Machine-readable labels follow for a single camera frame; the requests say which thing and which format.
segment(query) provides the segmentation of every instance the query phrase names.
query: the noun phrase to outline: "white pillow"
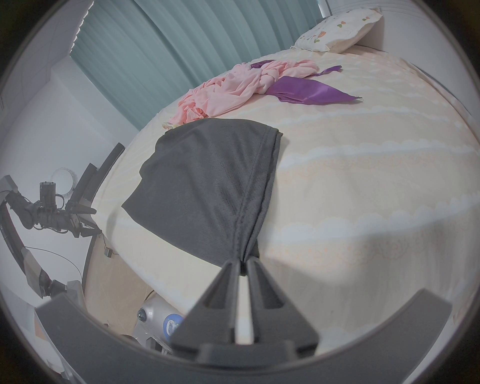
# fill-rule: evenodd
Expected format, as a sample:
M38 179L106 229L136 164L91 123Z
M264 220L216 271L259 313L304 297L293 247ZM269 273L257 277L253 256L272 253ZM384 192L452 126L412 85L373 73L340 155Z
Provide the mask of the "white pillow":
M342 53L364 37L379 21L379 10L358 8L329 16L295 42L297 48Z

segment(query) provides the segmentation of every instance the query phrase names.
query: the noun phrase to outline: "pink garment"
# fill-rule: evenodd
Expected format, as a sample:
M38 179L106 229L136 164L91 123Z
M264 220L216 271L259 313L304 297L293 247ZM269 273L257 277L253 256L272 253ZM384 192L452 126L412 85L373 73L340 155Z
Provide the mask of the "pink garment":
M317 71L311 60L274 60L261 68L237 64L226 74L188 91L179 101L177 114L170 123L185 124L221 115L242 106L254 93L264 94L282 76L303 78Z

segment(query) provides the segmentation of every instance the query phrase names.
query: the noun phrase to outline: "teal curtain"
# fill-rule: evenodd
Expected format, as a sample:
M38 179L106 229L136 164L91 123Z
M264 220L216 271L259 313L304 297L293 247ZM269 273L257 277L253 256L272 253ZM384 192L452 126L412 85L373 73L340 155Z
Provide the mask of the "teal curtain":
M70 55L140 130L189 89L290 48L321 19L316 0L96 0Z

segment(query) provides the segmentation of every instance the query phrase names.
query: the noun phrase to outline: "blue circular logo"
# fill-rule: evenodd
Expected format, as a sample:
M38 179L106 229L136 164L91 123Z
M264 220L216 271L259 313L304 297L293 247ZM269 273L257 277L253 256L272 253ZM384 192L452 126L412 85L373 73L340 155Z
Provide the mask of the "blue circular logo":
M182 320L183 317L176 313L172 313L165 318L163 321L163 334L167 340L170 339L170 336L172 336L173 332L181 324Z

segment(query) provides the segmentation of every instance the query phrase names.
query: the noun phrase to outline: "mattress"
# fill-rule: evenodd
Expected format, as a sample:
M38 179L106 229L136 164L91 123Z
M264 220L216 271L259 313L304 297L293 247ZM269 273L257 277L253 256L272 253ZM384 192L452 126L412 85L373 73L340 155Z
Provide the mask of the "mattress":
M421 288L451 301L449 322L457 324L479 274L480 145L468 113L414 66L368 48L292 48L257 61L267 59L311 59L320 70L342 65L316 80L363 98L305 106L254 95L220 116L284 134L258 246L264 265L319 331L317 353L371 330ZM138 133L92 207L116 252L186 314L219 267L163 241L121 207L176 105ZM237 336L244 343L252 337L244 277Z

